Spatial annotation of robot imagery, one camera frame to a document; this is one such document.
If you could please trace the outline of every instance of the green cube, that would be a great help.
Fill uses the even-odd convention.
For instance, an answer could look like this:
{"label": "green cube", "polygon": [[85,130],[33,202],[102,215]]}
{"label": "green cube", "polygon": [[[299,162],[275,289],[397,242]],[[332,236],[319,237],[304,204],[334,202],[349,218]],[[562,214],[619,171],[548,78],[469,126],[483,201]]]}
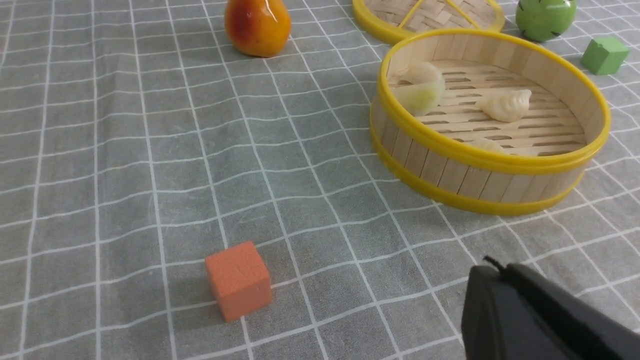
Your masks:
{"label": "green cube", "polygon": [[616,37],[591,39],[580,63],[594,75],[611,75],[618,72],[629,55],[629,49]]}

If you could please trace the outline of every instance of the orange cube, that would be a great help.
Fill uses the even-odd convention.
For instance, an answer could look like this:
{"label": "orange cube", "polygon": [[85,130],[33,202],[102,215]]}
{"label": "orange cube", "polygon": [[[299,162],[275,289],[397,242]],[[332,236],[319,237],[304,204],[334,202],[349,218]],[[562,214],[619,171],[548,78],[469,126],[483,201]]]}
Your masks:
{"label": "orange cube", "polygon": [[252,241],[207,256],[204,263],[226,322],[271,303],[271,276]]}

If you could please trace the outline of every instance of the wooden block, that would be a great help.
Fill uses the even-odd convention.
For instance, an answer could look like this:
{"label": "wooden block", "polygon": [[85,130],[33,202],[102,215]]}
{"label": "wooden block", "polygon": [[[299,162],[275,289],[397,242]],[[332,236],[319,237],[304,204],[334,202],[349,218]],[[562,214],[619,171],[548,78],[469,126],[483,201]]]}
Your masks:
{"label": "wooden block", "polygon": [[613,36],[591,40],[584,51],[581,64],[594,75],[611,75],[618,72],[629,55],[629,49]]}
{"label": "wooden block", "polygon": [[271,303],[271,276],[252,241],[207,256],[205,266],[226,322]]}

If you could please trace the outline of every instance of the bamboo steamer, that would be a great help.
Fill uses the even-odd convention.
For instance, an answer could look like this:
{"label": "bamboo steamer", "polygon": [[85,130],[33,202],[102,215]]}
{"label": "bamboo steamer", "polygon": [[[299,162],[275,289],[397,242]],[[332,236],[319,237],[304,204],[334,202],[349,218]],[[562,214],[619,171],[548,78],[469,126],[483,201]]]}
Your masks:
{"label": "bamboo steamer", "polygon": [[359,25],[388,44],[442,28],[502,31],[504,12],[495,0],[353,0]]}
{"label": "bamboo steamer", "polygon": [[[443,73],[440,105],[411,116],[392,95],[398,74],[431,61]],[[493,91],[529,89],[529,111],[498,122],[475,103]],[[609,136],[611,114],[579,69],[517,37],[440,29],[401,41],[383,59],[371,104],[373,146],[384,164],[419,193],[476,213],[524,215],[549,208],[580,181]],[[467,145],[495,140],[510,154]]]}

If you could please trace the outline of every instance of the bamboo steamer lid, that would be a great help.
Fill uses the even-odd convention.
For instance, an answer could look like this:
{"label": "bamboo steamer lid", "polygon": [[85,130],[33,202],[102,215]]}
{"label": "bamboo steamer lid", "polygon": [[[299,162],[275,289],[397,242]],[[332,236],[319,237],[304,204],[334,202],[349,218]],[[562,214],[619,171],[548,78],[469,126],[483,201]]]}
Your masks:
{"label": "bamboo steamer lid", "polygon": [[388,44],[443,28],[500,32],[505,23],[495,0],[353,0],[353,9],[361,27]]}

